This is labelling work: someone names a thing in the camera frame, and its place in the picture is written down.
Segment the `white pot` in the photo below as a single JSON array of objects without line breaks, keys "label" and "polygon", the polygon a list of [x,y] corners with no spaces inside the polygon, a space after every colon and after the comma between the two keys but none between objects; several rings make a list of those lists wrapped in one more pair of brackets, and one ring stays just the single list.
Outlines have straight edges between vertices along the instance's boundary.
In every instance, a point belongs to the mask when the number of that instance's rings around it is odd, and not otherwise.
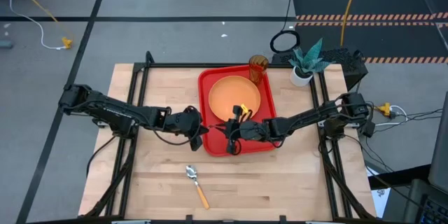
[{"label": "white pot", "polygon": [[309,80],[311,80],[311,78],[313,78],[313,75],[311,75],[308,78],[301,78],[301,77],[297,76],[297,74],[295,74],[295,68],[296,68],[296,66],[294,66],[293,70],[291,71],[291,76],[290,76],[291,82],[298,87],[303,87],[303,86],[307,85],[309,83]]}]

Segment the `orange handle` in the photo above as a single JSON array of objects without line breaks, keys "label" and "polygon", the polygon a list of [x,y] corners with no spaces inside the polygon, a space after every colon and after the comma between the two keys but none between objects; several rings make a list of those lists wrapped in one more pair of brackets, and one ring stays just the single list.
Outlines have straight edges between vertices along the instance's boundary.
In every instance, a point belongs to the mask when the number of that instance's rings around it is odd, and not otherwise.
[{"label": "orange handle", "polygon": [[199,193],[199,197],[202,200],[202,204],[204,205],[204,208],[206,210],[208,210],[210,208],[209,203],[207,202],[207,199],[204,196],[204,193],[202,192],[202,189],[199,185],[196,186],[197,187],[197,192]]}]

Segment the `red tray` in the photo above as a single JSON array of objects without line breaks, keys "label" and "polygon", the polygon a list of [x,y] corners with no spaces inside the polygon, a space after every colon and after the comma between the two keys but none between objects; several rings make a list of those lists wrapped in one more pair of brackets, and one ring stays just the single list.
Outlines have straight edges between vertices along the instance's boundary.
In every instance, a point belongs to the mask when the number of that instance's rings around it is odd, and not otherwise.
[{"label": "red tray", "polygon": [[[211,87],[221,78],[226,76],[243,76],[249,78],[249,65],[231,66],[218,69],[208,69],[203,71],[198,78],[199,84],[199,105],[201,109],[203,124],[206,126],[223,123],[215,116],[209,106],[209,92]],[[260,108],[252,117],[252,120],[261,123],[262,119],[276,117],[274,100],[272,99],[271,88],[267,74],[263,81],[258,85],[260,91]],[[230,155],[225,151],[228,140],[224,134],[217,129],[211,128],[210,132],[202,136],[205,150],[212,156]],[[270,151],[274,149],[271,143],[261,143],[257,141],[241,140],[241,154],[254,153],[259,151]]]}]

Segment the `yellow cable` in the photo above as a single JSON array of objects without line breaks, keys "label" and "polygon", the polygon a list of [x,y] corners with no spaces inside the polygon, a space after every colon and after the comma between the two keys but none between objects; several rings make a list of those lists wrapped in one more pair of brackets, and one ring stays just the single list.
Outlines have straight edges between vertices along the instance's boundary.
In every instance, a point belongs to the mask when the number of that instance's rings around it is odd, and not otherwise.
[{"label": "yellow cable", "polygon": [[349,0],[349,3],[347,4],[347,8],[345,9],[344,21],[342,23],[342,31],[341,31],[341,46],[344,45],[345,24],[347,23],[347,16],[349,15],[350,5],[351,5],[351,0]]},{"label": "yellow cable", "polygon": [[45,11],[45,13],[47,13],[47,15],[49,15],[64,30],[64,32],[66,32],[68,35],[70,35],[70,37],[72,38],[72,40],[69,42],[69,47],[70,47],[71,42],[73,42],[75,39],[75,36],[69,30],[65,29],[65,27],[59,21],[57,21],[56,17],[54,17],[50,13],[50,11],[48,11],[44,7],[42,7],[38,1],[36,1],[36,0],[31,0],[31,1],[33,1],[33,3],[36,4],[42,11]]}]

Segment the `white cable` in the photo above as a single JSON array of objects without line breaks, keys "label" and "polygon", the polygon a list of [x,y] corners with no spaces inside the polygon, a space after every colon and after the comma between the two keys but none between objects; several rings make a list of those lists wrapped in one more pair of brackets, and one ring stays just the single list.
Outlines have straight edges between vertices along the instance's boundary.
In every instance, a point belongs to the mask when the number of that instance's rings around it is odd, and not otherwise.
[{"label": "white cable", "polygon": [[47,49],[53,49],[53,50],[67,49],[65,46],[52,48],[52,47],[47,46],[46,44],[44,44],[43,43],[43,28],[42,28],[42,25],[39,24],[38,22],[36,22],[35,20],[33,20],[32,18],[27,17],[26,15],[22,15],[22,14],[16,13],[14,11],[14,9],[13,9],[13,0],[9,0],[9,8],[11,9],[11,11],[14,14],[19,15],[20,17],[24,17],[24,18],[28,19],[29,21],[32,21],[34,24],[38,25],[41,28],[41,44],[42,44],[43,47],[45,47]]},{"label": "white cable", "polygon": [[405,115],[405,118],[406,118],[405,121],[403,121],[403,122],[385,122],[385,123],[376,124],[375,126],[399,125],[399,124],[402,124],[402,123],[406,123],[409,120],[409,118],[407,117],[406,111],[404,109],[402,109],[400,106],[398,106],[398,105],[391,105],[391,110],[392,110],[392,108],[400,109],[403,112],[403,115]]}]

